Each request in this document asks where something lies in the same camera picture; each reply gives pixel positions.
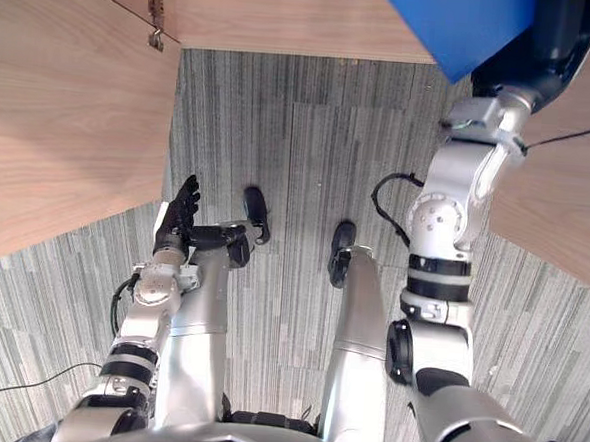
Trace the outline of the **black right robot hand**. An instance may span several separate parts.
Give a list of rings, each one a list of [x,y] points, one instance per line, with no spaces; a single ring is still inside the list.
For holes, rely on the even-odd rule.
[[[536,0],[529,27],[472,72],[472,95],[513,87],[537,113],[566,90],[589,51],[590,0]]]

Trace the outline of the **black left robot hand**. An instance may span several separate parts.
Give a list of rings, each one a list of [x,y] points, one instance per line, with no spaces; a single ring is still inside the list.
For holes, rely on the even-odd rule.
[[[199,210],[199,184],[196,175],[189,176],[169,203],[163,220],[155,233],[153,252],[171,247],[183,253],[189,248],[211,250],[229,243],[223,228],[196,226],[194,215]]]

